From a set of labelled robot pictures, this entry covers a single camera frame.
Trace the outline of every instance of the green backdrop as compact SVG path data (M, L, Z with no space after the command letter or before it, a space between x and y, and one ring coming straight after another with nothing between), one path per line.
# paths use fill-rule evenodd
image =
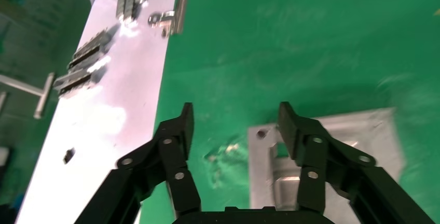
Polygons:
M205 211L249 206L247 128L280 101L307 117L396 107L400 184L440 223L440 0L188 0L157 123L193 102L190 170ZM230 144L238 149L226 152ZM141 223L171 223L164 185Z

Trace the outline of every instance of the white table surface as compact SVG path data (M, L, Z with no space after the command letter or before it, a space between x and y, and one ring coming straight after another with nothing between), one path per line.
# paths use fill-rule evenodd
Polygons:
M78 47L118 24L116 3L95 0ZM147 19L173 8L174 0L148 0L137 26L114 36L101 81L60 99L16 223L74 223L116 161L151 139L168 40Z

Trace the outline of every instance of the metal clip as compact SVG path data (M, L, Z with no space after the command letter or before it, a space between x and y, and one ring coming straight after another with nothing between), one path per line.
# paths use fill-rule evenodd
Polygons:
M181 34L183 31L186 2L187 0L178 0L174 11L154 12L148 18L148 24L152 28L163 27L163 38L173 34Z

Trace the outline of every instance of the metal pipe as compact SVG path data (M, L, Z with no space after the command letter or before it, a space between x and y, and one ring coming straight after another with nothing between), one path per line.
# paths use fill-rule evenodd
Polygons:
M34 86L26 84L26 83L23 83L23 82L21 82L19 80L15 80L15 79L9 78L9 77L4 76L4 75L0 75L0 82L6 84L8 86L20 89L22 91L25 91L25 92L28 92L28 93L31 93L31 94L35 94L37 96L42 96L43 95L43 90L42 89L34 87Z
M1 92L0 93L0 113L2 112L3 104L5 103L6 96L8 96L7 92Z
M34 118L40 119L46 105L47 97L49 96L50 89L52 88L53 80L55 79L55 73L50 73L47 76L46 83L44 84L43 94L38 101L37 108L35 109Z

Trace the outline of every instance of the metal plate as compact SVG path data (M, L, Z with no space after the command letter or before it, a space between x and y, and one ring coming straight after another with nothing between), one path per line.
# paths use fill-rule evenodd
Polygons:
M317 118L330 134L346 144L374 156L378 166L398 180L404 159L393 124L393 109L377 109L359 113ZM284 145L275 124L251 127L248 130L251 208L275 206L294 210L300 167L289 157L280 157ZM324 215L334 223L359 223L348 200L326 185Z
M148 17L175 0L148 0L137 25L119 25L117 0L94 0L78 47L118 26L93 88L60 99L17 223L74 223L116 161L153 135L168 39ZM63 158L74 148L68 164Z

